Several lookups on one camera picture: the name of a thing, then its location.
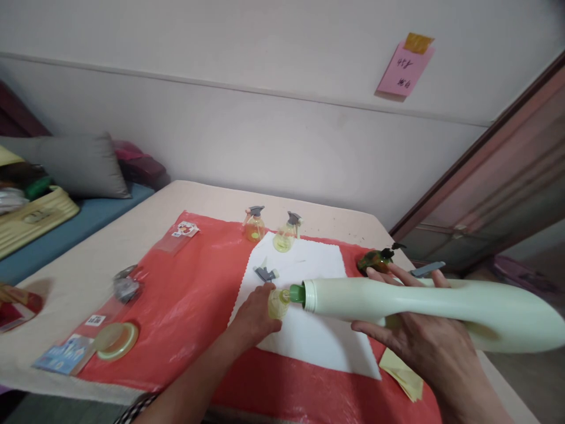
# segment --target floor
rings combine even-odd
[[[535,355],[488,353],[498,371],[541,424],[565,422],[565,348]],[[15,407],[2,421],[3,413]],[[125,406],[8,392],[0,396],[3,424],[112,424]]]
[[[565,348],[536,354],[486,355],[541,424],[565,423]]]
[[[8,392],[0,396],[3,424],[112,424],[127,407],[90,400]]]

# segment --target checkered sleeve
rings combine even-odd
[[[159,394],[145,397],[138,400],[131,405],[115,422],[114,424],[131,424],[153,401]]]

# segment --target blue mattress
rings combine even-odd
[[[131,199],[76,201],[81,208],[77,215],[0,261],[0,281],[15,286],[155,192],[134,183],[128,183],[128,188]]]

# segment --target red plastic sheet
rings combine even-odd
[[[147,391],[163,390],[227,327],[251,250],[241,223],[182,213],[200,232],[176,256],[155,247],[141,260],[147,274],[143,295],[122,321],[140,329],[135,347],[116,362],[97,357],[80,378]],[[350,277],[368,249],[340,241],[305,239],[340,247]],[[384,346],[371,340],[376,358]],[[412,403],[386,373],[382,381],[321,368],[257,348],[239,358],[212,403],[305,423],[440,422],[436,400],[424,385],[423,400]]]

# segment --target table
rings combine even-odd
[[[46,395],[129,405],[142,392],[128,387],[83,381],[31,368],[54,341],[65,339],[112,290],[112,277],[137,263],[183,210],[225,221],[243,221],[245,209],[265,205],[262,217],[276,229],[287,210],[304,217],[301,234],[364,247],[384,248],[393,239],[372,215],[300,200],[230,190],[190,181],[174,181],[99,232],[75,246],[18,287],[46,297],[43,311],[28,323],[0,335],[0,385]],[[394,261],[414,269],[401,251]],[[517,424],[538,423],[486,356],[481,363]]]

